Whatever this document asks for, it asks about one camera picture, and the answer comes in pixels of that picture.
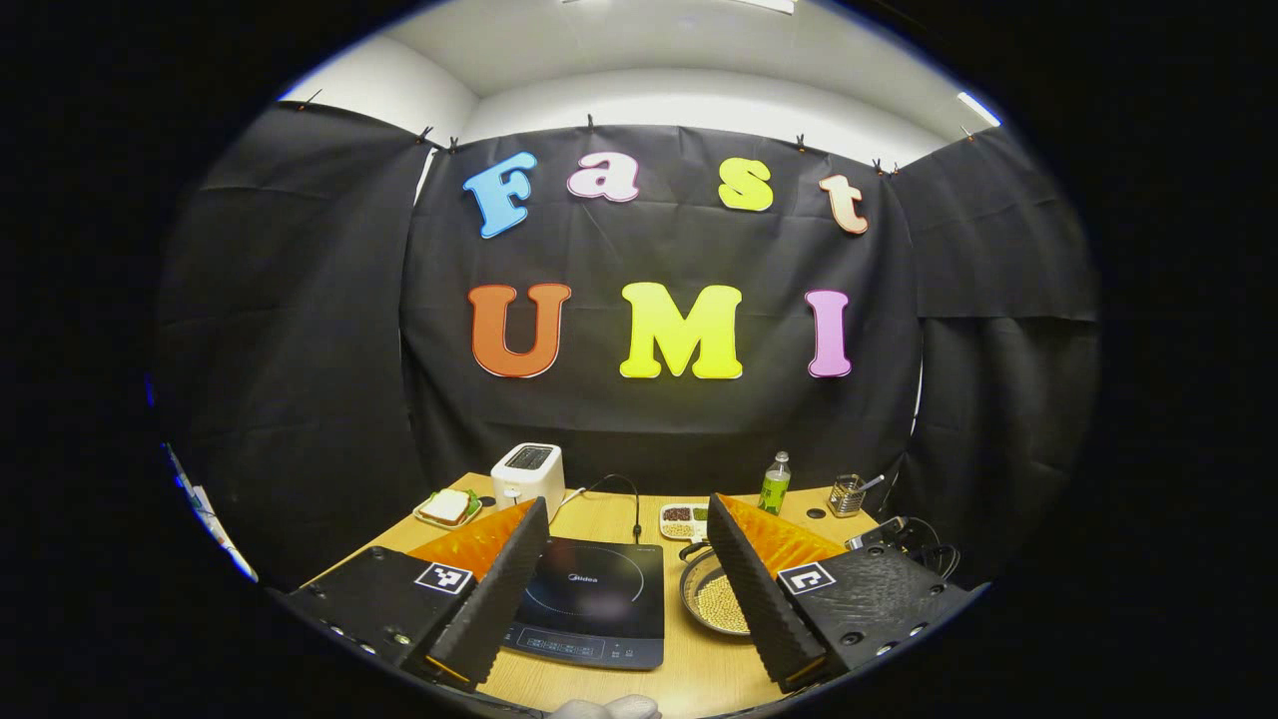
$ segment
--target pink letter i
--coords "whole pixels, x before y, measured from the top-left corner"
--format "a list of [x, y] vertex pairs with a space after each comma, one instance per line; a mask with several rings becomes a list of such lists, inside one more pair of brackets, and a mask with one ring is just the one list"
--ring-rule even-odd
[[847, 295], [832, 289], [814, 289], [804, 295], [817, 319], [817, 355], [808, 365], [814, 378], [842, 378], [852, 372], [843, 354], [843, 307]]

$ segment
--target bottle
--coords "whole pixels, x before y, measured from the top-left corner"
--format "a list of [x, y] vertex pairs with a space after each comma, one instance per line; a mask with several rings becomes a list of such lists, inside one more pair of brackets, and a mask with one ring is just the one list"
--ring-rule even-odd
[[759, 510], [773, 515], [781, 513], [781, 503], [790, 489], [790, 456], [777, 453], [777, 461], [763, 474], [763, 489], [759, 490]]

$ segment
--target black backdrop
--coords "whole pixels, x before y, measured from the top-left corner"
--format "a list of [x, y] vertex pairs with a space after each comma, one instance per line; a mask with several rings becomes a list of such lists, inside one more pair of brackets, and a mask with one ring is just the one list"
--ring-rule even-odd
[[156, 405], [193, 484], [294, 587], [428, 492], [400, 379], [400, 266], [427, 156], [372, 117], [281, 103], [188, 198], [157, 295]]
[[1006, 566], [1074, 473], [1098, 387], [1098, 281], [1074, 208], [1005, 129], [895, 179], [919, 276], [923, 393], [886, 508], [957, 545], [953, 580], [970, 586]]
[[[491, 239], [463, 183], [528, 151], [528, 218]], [[578, 158], [624, 152], [639, 163], [630, 202], [565, 188]], [[720, 163], [762, 160], [774, 198], [762, 212], [730, 209]], [[843, 174], [861, 190], [860, 235], [833, 220], [818, 181]], [[741, 290], [736, 350], [743, 377], [703, 381], [663, 369], [627, 379], [630, 304], [621, 287], [666, 285], [688, 313], [702, 287]], [[488, 374], [472, 356], [470, 287], [505, 284], [507, 345], [527, 350], [535, 309], [528, 287], [564, 282], [560, 354], [532, 379]], [[814, 379], [814, 324], [804, 294], [849, 295], [845, 378]], [[754, 493], [777, 451], [795, 488], [835, 475], [893, 473], [909, 435], [919, 372], [914, 269], [900, 206], [873, 167], [754, 135], [677, 126], [599, 126], [515, 134], [437, 153], [413, 217], [403, 326], [418, 447], [432, 480], [486, 474], [521, 442], [564, 448], [570, 487], [608, 473], [649, 494]], [[659, 352], [656, 354], [662, 361]]]
[[[427, 147], [357, 114], [280, 105], [174, 231], [157, 401], [267, 584], [296, 586], [520, 442], [564, 447], [573, 487], [621, 473], [651, 494], [757, 492], [780, 450], [797, 489], [884, 474], [868, 507], [932, 521], [965, 553], [965, 584], [997, 572], [1068, 481], [1095, 387], [1095, 278], [1077, 218], [1003, 130], [896, 175], [717, 130], [507, 135], [437, 152], [409, 222]], [[528, 218], [484, 239], [461, 185], [520, 151], [538, 158]], [[639, 161], [636, 199], [566, 190], [599, 151]], [[722, 204], [727, 157], [769, 166], [771, 207]], [[832, 174], [861, 190], [864, 234], [835, 222], [817, 184]], [[634, 281], [666, 285], [685, 314], [707, 285], [740, 289], [743, 377], [622, 378]], [[539, 282], [573, 287], [557, 361], [493, 377], [472, 352], [466, 294], [516, 289], [518, 351]], [[808, 374], [812, 289], [850, 298], [847, 377]]]

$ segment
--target white glove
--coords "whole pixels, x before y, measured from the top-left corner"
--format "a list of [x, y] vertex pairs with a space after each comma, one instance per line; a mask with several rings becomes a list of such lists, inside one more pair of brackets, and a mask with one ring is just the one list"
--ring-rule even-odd
[[661, 719], [657, 702], [643, 695], [626, 695], [608, 704], [574, 699], [555, 710], [547, 719]]

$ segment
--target yellow letter m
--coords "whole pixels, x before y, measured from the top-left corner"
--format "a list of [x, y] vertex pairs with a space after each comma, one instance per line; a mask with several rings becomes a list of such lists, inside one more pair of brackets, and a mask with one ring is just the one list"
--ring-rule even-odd
[[697, 295], [688, 318], [679, 312], [666, 285], [634, 282], [621, 289], [633, 307], [630, 358], [621, 364], [625, 378], [656, 378], [661, 364], [653, 358], [653, 344], [661, 346], [670, 374], [684, 374], [693, 349], [702, 350], [693, 364], [693, 375], [703, 381], [732, 381], [741, 377], [736, 361], [736, 305], [741, 291], [735, 286], [712, 284]]

